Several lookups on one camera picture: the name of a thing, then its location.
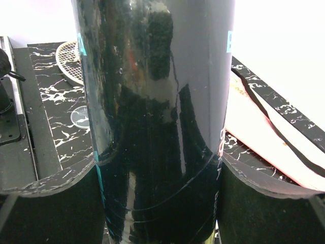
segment white wall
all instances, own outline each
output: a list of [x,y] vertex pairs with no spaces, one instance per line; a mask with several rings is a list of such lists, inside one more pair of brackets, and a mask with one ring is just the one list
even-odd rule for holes
[[0,35],[14,47],[76,38],[71,0],[0,0],[0,6]]
[[237,0],[233,54],[325,130],[324,0]]
[[[75,38],[70,0],[0,0],[14,47]],[[325,130],[324,0],[237,0],[233,54]],[[10,19],[14,11],[18,19]]]

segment black cylinder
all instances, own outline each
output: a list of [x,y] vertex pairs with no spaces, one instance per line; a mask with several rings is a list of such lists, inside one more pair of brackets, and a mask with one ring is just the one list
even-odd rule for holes
[[114,243],[213,243],[234,0],[73,0]]
[[9,98],[7,91],[0,80],[0,114],[8,111],[12,106],[12,101]]

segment dark object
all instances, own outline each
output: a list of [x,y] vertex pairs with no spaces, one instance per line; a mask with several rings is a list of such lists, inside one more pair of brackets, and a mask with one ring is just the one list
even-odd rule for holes
[[15,104],[7,91],[13,97],[11,81],[4,77],[0,80],[0,146],[18,141],[21,136]]
[[9,98],[7,91],[3,85],[3,80],[3,78],[0,79],[0,115],[7,112],[13,105],[13,102]]
[[20,81],[26,80],[23,76],[11,70],[11,64],[9,62],[8,55],[0,48],[0,78],[4,77],[5,75],[9,75]]
[[100,244],[104,219],[90,159],[0,195],[1,244]]
[[234,1],[73,6],[111,243],[213,243]]
[[222,243],[325,242],[325,194],[269,177],[225,155],[218,225]]

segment black elastic strap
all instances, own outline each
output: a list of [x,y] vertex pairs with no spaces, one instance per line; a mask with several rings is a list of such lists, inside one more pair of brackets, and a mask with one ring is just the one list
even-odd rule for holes
[[276,128],[276,126],[273,124],[273,122],[270,120],[269,114],[266,111],[266,109],[263,107],[263,105],[260,103],[254,92],[250,89],[249,84],[246,79],[242,77],[241,74],[235,69],[232,69],[232,72],[234,72],[241,80],[245,87],[245,90],[249,97],[253,100],[253,102],[258,106],[258,108],[261,110],[261,112],[269,119],[271,122],[272,129],[274,132],[290,147],[290,149],[295,153],[295,155],[303,162],[304,165],[306,165],[309,169],[314,171],[316,174],[319,174],[322,177],[325,177],[325,169],[320,167],[317,164],[314,164],[311,162],[308,158],[305,157],[295,146],[293,146],[286,137]]

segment black strap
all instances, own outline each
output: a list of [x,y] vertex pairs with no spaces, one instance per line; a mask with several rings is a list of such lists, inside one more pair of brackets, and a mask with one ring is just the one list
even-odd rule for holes
[[250,89],[249,84],[246,79],[243,78],[241,74],[235,69],[232,69],[232,72],[234,72],[241,80],[245,87],[245,90],[249,97],[253,100],[253,102],[258,106],[258,108],[261,110],[261,112],[269,119],[271,126],[274,130],[274,132],[290,147],[290,149],[295,153],[295,155],[303,162],[304,165],[306,165],[309,169],[314,171],[316,174],[319,174],[322,177],[325,177],[325,169],[320,167],[317,164],[314,164],[311,162],[308,158],[305,157],[295,146],[293,146],[286,137],[276,128],[276,126],[273,124],[273,122],[270,120],[269,114],[266,111],[266,109],[263,107],[263,105],[260,103],[254,92]]
[[10,72],[8,73],[8,75],[10,75],[12,78],[15,78],[15,79],[20,80],[20,81],[25,81],[25,80],[26,80],[25,77],[19,75],[19,74],[16,73],[15,71],[10,71]]

